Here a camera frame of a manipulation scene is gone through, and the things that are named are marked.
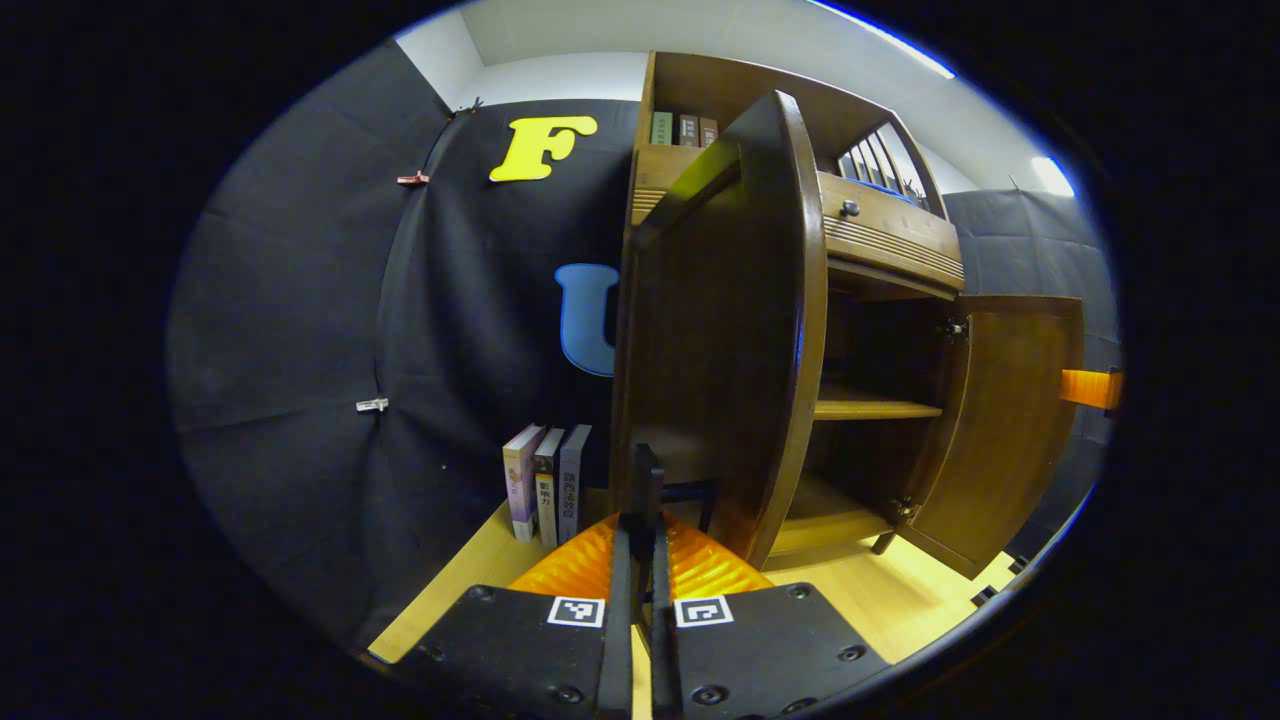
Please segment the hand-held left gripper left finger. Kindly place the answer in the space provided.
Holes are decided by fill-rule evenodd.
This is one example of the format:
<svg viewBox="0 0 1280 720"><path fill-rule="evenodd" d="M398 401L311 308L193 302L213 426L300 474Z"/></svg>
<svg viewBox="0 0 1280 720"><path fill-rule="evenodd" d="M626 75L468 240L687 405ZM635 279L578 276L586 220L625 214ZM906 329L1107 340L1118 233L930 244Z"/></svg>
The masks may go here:
<svg viewBox="0 0 1280 720"><path fill-rule="evenodd" d="M535 570L552 592L462 591L399 675L461 719L630 719L631 566L628 532L608 516Z"/></svg>

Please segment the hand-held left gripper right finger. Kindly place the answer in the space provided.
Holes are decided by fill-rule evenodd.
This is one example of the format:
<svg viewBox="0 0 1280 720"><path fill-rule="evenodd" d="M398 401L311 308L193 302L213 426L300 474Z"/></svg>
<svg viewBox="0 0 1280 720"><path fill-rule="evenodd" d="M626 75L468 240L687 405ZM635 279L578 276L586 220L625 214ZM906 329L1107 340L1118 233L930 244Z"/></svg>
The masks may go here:
<svg viewBox="0 0 1280 720"><path fill-rule="evenodd" d="M653 717L788 717L887 670L817 587L773 584L698 528L662 519L653 556Z"/></svg>

